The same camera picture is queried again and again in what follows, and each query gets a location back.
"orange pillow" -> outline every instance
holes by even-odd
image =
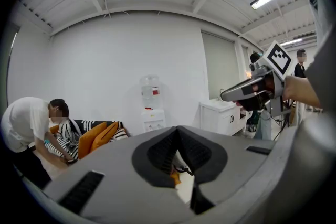
[[[106,129],[106,122],[100,123],[96,127],[92,128],[90,131],[87,131],[84,135],[79,138],[78,143],[78,158],[82,159],[86,155],[90,153],[90,149],[94,139],[99,135],[102,131]]]
[[[116,133],[117,129],[118,129],[118,122],[114,122],[110,126],[108,126],[104,131],[102,131],[92,143],[90,152],[108,143]]]
[[[51,127],[51,128],[50,128],[50,132],[51,132],[52,134],[57,133],[58,128],[59,128],[59,124],[58,124],[58,125],[55,125],[55,126],[53,126],[53,127]]]

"black pants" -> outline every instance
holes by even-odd
[[[16,168],[32,183],[43,189],[51,180],[47,171],[44,170],[40,159],[30,150],[12,152],[12,162]]]

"black shirt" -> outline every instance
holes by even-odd
[[[294,76],[299,78],[305,78],[305,67],[297,63],[294,69]]]

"person lying on couch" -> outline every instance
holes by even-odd
[[[36,150],[51,164],[60,169],[67,168],[66,160],[73,158],[59,145],[49,129],[49,118],[60,123],[69,117],[69,109],[63,99],[54,99],[50,103],[35,97],[16,100],[6,109],[1,120],[1,133],[16,168],[39,188],[50,181],[41,161],[28,145],[35,142]],[[50,153],[44,146],[48,139],[64,158]]]

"short black hair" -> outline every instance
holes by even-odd
[[[297,50],[296,52],[297,57],[302,57],[303,55],[306,55],[306,50],[304,49]]]
[[[53,99],[50,101],[50,105],[53,108],[58,106],[58,109],[62,112],[62,117],[69,117],[69,108],[63,99]]]
[[[260,58],[259,53],[254,52],[254,53],[251,54],[251,56],[250,56],[251,63],[255,63],[256,61],[258,61],[259,58]]]

